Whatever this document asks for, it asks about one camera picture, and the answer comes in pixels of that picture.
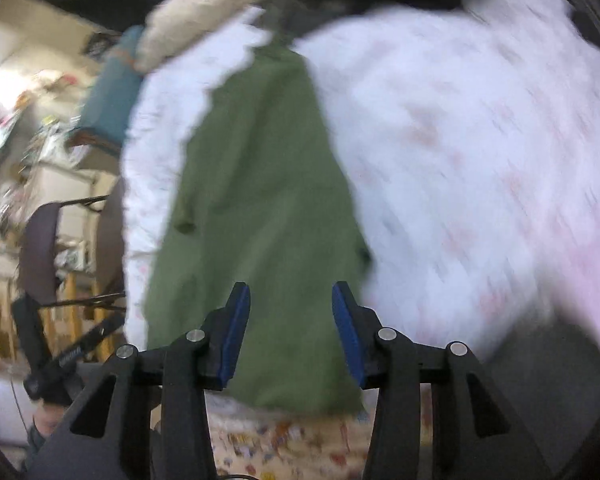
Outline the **person's left hand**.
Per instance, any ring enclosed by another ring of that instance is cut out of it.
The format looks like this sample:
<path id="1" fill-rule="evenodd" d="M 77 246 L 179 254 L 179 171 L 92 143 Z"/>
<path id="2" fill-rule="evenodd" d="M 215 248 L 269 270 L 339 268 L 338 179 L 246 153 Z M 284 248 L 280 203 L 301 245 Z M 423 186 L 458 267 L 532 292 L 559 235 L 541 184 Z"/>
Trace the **person's left hand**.
<path id="1" fill-rule="evenodd" d="M 33 414 L 33 426 L 38 433 L 47 439 L 64 418 L 68 408 L 66 406 L 43 402 L 38 404 Z"/>

